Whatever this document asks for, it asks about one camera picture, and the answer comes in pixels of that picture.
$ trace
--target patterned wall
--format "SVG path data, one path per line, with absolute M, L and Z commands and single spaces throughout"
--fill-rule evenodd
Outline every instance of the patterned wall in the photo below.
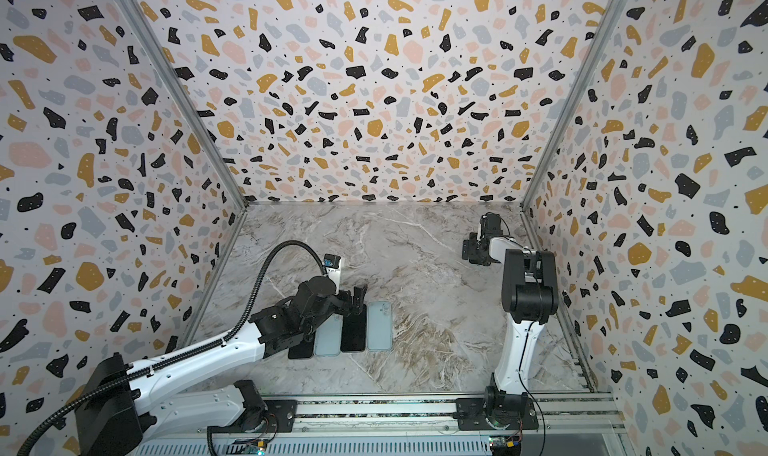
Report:
M 137 0 L 249 200 L 522 196 L 608 0 Z
M 768 0 L 629 0 L 532 210 L 638 454 L 768 454 Z
M 0 453 L 94 367 L 172 349 L 231 196 L 111 0 L 1 0 Z M 36 454 L 79 454 L 74 420 Z

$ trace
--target wire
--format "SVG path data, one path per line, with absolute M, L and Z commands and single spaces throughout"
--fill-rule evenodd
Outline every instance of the wire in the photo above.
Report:
M 535 322 L 536 321 L 531 321 L 531 324 L 528 326 L 528 330 L 525 332 L 525 342 L 523 343 L 523 352 L 522 352 L 523 357 L 525 356 L 525 347 L 528 346 L 528 336 L 531 335 L 531 328 L 533 327 L 533 324 Z M 544 446 L 547 443 L 547 423 L 544 420 L 544 412 L 542 411 L 542 406 L 538 403 L 538 401 L 536 401 L 536 397 L 533 396 L 533 394 L 531 394 L 531 391 L 525 386 L 525 383 L 523 383 L 523 376 L 520 373 L 520 368 L 522 368 L 522 366 L 523 366 L 523 358 L 520 358 L 520 365 L 518 366 L 518 378 L 520 379 L 520 384 L 522 384 L 525 392 L 529 396 L 531 396 L 531 399 L 533 399 L 533 402 L 538 407 L 538 412 L 542 414 L 542 429 L 544 430 L 544 439 L 542 440 L 542 450 L 538 452 L 538 456 L 542 456 L 542 454 L 544 453 Z
M 237 332 L 241 330 L 242 327 L 245 325 L 245 323 L 248 321 L 248 318 L 250 317 L 250 312 L 254 308 L 254 303 L 256 302 L 256 295 L 259 293 L 259 288 L 261 288 L 261 283 L 264 280 L 264 276 L 266 274 L 267 268 L 270 267 L 270 263 L 275 258 L 275 256 L 277 256 L 277 253 L 280 250 L 287 248 L 288 246 L 300 246 L 304 250 L 307 250 L 308 253 L 312 256 L 312 258 L 315 259 L 315 262 L 317 263 L 317 265 L 320 267 L 320 272 L 322 273 L 322 275 L 328 276 L 328 271 L 326 270 L 325 265 L 322 264 L 320 257 L 305 242 L 296 241 L 296 240 L 288 240 L 288 241 L 281 242 L 280 244 L 275 246 L 272 249 L 272 251 L 270 251 L 270 254 L 264 260 L 264 264 L 261 265 L 261 270 L 259 270 L 259 275 L 256 278 L 256 283 L 254 284 L 254 288 L 250 292 L 250 297 L 248 298 L 248 303 L 246 303 L 246 307 L 243 310 L 243 315 L 240 317 L 240 320 L 237 322 L 237 324 L 231 330 L 229 330 L 227 334 L 224 335 L 223 340 L 225 342 L 228 342 L 229 340 L 234 338 Z M 183 361 L 187 358 L 191 358 L 192 356 L 202 354 L 210 349 L 218 348 L 220 346 L 222 346 L 221 340 L 217 339 L 216 341 L 209 342 L 206 345 L 197 346 L 196 348 L 190 349 L 189 351 L 182 352 L 178 355 L 165 359 L 154 365 L 147 366 L 146 368 L 139 369 L 138 371 L 132 372 L 130 374 L 126 374 L 125 376 L 121 376 L 120 378 L 114 379 L 109 383 L 102 384 L 101 386 L 97 387 L 95 390 L 91 391 L 90 393 L 82 394 L 79 398 L 76 398 L 70 403 L 65 404 L 64 406 L 59 408 L 56 412 L 48 416 L 42 423 L 40 423 L 40 425 L 37 426 L 29 434 L 29 436 L 27 436 L 27 439 L 24 440 L 24 443 L 22 443 L 22 446 L 17 452 L 17 456 L 29 456 L 29 454 L 32 452 L 32 448 L 34 447 L 34 444 L 38 442 L 38 440 L 45 434 L 45 432 L 49 430 L 51 426 L 54 425 L 55 422 L 62 419 L 64 416 L 66 416 L 73 410 L 79 408 L 81 404 L 91 401 L 91 399 L 96 398 L 97 396 L 106 394 L 112 391 L 113 389 L 119 388 L 124 384 L 128 384 L 129 382 L 135 379 L 139 379 L 142 376 L 147 376 L 152 372 L 156 372 L 163 368 L 167 368 L 168 366 L 173 365 L 179 361 Z

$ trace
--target marble floor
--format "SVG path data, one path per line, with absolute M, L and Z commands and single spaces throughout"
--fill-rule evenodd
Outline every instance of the marble floor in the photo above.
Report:
M 513 204 L 274 204 L 252 205 L 195 333 L 207 338 L 239 318 L 266 254 L 283 240 L 307 242 L 322 257 L 346 258 L 341 287 L 368 285 L 368 302 L 389 301 L 390 352 L 342 353 L 291 361 L 287 352 L 198 384 L 218 388 L 252 379 L 263 394 L 481 392 L 504 342 L 502 266 L 461 259 L 462 240 L 487 211 L 498 212 L 528 244 Z M 254 312 L 291 296 L 318 273 L 301 248 L 273 260 Z M 586 391 L 556 319 L 538 340 L 532 391 Z

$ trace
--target black smartphone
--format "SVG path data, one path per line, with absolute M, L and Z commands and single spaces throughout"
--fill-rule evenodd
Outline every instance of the black smartphone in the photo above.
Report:
M 288 359 L 309 359 L 315 353 L 315 335 L 310 336 L 309 341 L 302 341 L 300 344 L 288 349 Z
M 341 326 L 341 351 L 360 352 L 366 349 L 368 306 L 362 305 L 359 315 L 345 316 Z

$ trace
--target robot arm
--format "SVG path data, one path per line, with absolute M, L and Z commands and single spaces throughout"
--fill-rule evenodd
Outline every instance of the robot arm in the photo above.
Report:
M 257 363 L 302 343 L 333 314 L 360 314 L 365 289 L 355 288 L 354 294 L 339 291 L 340 258 L 326 255 L 324 263 L 327 277 L 304 281 L 294 296 L 251 315 L 229 341 L 224 337 L 228 332 L 224 332 L 129 365 L 123 364 L 118 353 L 99 363 L 84 392 L 126 374 L 147 368 L 150 371 L 75 410 L 82 456 L 123 456 L 150 438 L 206 426 L 227 427 L 232 432 L 250 432 L 259 427 L 268 407 L 251 381 L 239 381 L 216 391 L 178 393 L 227 369 Z M 216 342 L 219 347 L 203 349 Z M 200 353 L 180 357 L 195 351 Z M 172 365 L 152 370 L 160 362 L 175 360 Z
M 502 218 L 493 212 L 480 219 L 478 232 L 464 241 L 462 258 L 472 264 L 504 265 L 502 309 L 507 333 L 502 359 L 486 388 L 489 421 L 504 421 L 527 403 L 528 370 L 539 334 L 558 310 L 554 255 L 521 245 L 502 231 Z

